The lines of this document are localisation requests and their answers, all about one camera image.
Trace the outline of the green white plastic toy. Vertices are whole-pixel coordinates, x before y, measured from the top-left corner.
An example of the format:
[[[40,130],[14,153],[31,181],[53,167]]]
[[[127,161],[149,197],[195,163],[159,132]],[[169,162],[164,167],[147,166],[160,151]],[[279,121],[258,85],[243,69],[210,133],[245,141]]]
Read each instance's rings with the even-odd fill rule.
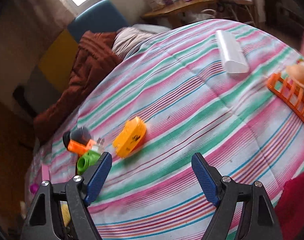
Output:
[[[83,173],[90,166],[94,165],[104,152],[102,146],[94,146],[92,149],[88,150],[83,154],[76,163],[76,169],[78,175],[83,175]]]

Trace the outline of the yellow plastic toy block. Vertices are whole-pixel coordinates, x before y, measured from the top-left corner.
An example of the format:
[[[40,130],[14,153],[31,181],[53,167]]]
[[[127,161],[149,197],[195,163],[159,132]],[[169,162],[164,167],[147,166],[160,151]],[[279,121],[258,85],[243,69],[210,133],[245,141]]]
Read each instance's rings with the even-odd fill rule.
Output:
[[[114,139],[112,145],[120,158],[127,158],[136,146],[143,140],[146,133],[146,124],[138,116],[127,120],[122,131]]]

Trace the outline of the magenta round toy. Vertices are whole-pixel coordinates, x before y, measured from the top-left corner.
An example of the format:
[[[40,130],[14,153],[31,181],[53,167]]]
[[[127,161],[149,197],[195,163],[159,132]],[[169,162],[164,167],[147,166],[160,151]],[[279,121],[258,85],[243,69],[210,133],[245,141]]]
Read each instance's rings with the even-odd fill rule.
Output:
[[[31,192],[31,194],[35,195],[37,193],[39,189],[39,185],[36,183],[33,183],[32,185],[30,185],[29,190]]]

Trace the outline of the pink tray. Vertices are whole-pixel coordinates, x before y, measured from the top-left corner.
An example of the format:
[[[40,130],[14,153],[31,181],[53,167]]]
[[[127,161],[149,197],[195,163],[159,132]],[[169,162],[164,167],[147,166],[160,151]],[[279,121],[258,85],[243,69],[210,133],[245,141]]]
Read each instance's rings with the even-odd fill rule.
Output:
[[[50,173],[49,173],[48,165],[46,165],[46,164],[41,165],[41,176],[42,176],[42,181],[50,180]]]

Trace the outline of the red cloth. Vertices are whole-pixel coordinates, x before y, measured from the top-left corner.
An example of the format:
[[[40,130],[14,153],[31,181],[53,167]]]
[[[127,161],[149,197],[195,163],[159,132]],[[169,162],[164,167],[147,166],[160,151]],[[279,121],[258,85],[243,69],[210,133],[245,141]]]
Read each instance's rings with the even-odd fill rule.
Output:
[[[284,184],[275,213],[284,239],[296,239],[304,230],[304,172]]]

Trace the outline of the orange plastic block toy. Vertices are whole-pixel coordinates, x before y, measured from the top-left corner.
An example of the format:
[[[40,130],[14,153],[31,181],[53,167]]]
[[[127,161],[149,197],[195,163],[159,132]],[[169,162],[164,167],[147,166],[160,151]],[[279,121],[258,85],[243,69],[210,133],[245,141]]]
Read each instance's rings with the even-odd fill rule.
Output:
[[[96,145],[96,141],[90,139],[86,145],[83,145],[77,141],[70,140],[67,150],[69,152],[75,153],[79,156],[84,155],[86,152],[92,149],[92,147]]]

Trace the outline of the grey jar black lid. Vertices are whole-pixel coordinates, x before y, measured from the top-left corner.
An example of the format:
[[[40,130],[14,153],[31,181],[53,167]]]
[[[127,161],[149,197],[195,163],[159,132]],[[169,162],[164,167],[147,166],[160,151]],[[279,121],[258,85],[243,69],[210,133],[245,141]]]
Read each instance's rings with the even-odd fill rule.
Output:
[[[75,131],[66,131],[62,136],[65,148],[68,148],[71,140],[86,146],[91,139],[92,136],[89,130],[84,126],[76,129]]]

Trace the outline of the orange plastic rack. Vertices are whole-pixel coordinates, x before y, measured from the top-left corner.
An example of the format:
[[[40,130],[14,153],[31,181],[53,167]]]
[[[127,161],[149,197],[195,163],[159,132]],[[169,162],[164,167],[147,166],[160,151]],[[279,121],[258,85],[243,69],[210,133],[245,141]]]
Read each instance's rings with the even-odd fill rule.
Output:
[[[281,99],[304,123],[304,89],[281,73],[272,73],[266,87]]]

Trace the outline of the striped bed cover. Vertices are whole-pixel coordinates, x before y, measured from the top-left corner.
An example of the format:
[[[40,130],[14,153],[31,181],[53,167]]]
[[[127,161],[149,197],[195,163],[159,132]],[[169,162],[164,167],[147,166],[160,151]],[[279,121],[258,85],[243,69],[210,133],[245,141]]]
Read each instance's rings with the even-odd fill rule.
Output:
[[[250,67],[228,74],[215,33],[229,31]],[[52,183],[75,175],[77,157],[62,142],[85,126],[104,148],[125,122],[146,124],[145,141],[112,169],[89,211],[103,239],[200,239],[214,206],[191,168],[201,153],[238,183],[263,183],[273,203],[284,184],[304,171],[304,124],[266,88],[267,77],[301,55],[249,25],[207,20],[157,35],[138,45],[81,103],[35,154],[27,185],[49,165]]]

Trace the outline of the multicolour padded headboard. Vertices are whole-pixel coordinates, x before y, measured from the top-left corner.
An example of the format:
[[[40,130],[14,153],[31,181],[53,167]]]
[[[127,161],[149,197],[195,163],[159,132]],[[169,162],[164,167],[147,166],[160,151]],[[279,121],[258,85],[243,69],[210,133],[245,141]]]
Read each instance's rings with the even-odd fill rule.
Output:
[[[27,82],[17,86],[13,97],[34,118],[55,103],[68,88],[78,44],[86,31],[107,33],[129,23],[111,0],[89,7],[64,29],[43,54]]]

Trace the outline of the white translucent plastic case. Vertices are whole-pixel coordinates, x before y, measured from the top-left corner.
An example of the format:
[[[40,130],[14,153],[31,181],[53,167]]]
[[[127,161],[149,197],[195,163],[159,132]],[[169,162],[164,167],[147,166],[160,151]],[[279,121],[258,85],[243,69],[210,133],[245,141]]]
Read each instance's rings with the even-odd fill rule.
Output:
[[[224,70],[228,74],[248,73],[250,67],[235,35],[229,31],[217,30],[215,37]]]

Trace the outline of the rust brown quilt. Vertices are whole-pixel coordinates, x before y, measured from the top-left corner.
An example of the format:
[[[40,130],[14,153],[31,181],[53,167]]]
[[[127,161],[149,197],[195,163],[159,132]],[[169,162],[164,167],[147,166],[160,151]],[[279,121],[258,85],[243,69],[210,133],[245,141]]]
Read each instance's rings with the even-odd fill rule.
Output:
[[[91,31],[82,35],[68,88],[55,103],[34,118],[34,130],[40,143],[48,142],[68,116],[121,63],[121,59],[112,51],[116,35],[115,32]]]

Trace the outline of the striped pink pillow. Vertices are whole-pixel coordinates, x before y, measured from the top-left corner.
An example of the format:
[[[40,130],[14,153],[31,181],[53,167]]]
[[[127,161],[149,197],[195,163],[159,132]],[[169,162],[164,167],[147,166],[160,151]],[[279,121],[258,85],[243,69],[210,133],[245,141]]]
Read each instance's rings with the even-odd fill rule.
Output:
[[[121,28],[117,31],[112,51],[123,60],[136,45],[154,36],[156,36],[156,34],[142,31],[134,27]]]

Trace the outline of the folding chair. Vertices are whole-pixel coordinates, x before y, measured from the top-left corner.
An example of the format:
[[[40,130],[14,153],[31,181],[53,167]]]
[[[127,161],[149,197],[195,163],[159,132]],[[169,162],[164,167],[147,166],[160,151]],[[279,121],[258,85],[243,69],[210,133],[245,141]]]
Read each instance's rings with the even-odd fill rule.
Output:
[[[256,27],[255,17],[253,12],[255,12],[255,3],[253,0],[219,0],[219,6],[221,9],[227,12],[231,20],[245,23]]]

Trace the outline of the wooden bedside table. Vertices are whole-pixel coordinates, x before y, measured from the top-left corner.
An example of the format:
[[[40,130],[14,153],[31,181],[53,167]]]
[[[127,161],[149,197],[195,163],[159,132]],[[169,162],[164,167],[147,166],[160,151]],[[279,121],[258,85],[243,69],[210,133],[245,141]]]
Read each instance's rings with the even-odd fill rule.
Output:
[[[209,5],[217,4],[219,0],[180,0],[172,5],[167,5],[157,11],[150,11],[143,14],[140,18],[147,23],[155,24],[158,19],[165,18],[168,20],[172,28],[179,28],[183,26],[179,14],[189,11],[202,11],[208,8]]]

